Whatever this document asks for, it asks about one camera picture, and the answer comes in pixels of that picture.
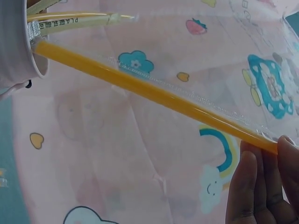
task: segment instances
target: yellow heart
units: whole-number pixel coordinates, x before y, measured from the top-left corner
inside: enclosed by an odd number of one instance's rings
[[[177,77],[179,80],[181,80],[182,82],[188,82],[189,81],[189,74],[185,73],[185,72],[179,72],[177,74]]]
[[[39,133],[31,133],[30,134],[30,141],[34,148],[41,149],[43,146],[44,138]]]

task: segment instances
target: fingernail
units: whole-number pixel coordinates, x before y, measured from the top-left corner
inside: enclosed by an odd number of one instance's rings
[[[296,146],[295,142],[288,136],[284,136],[285,137],[285,140],[287,140],[288,142],[290,142],[293,146]]]

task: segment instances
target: strawberry print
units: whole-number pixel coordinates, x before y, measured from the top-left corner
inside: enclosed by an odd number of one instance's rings
[[[192,20],[186,21],[186,27],[189,33],[192,35],[201,35],[207,32],[206,25],[193,18]]]

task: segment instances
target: hand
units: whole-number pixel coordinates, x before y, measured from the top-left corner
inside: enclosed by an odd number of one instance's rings
[[[283,199],[282,184],[288,202]],[[299,224],[299,150],[278,140],[278,156],[241,143],[233,175],[226,224]]]

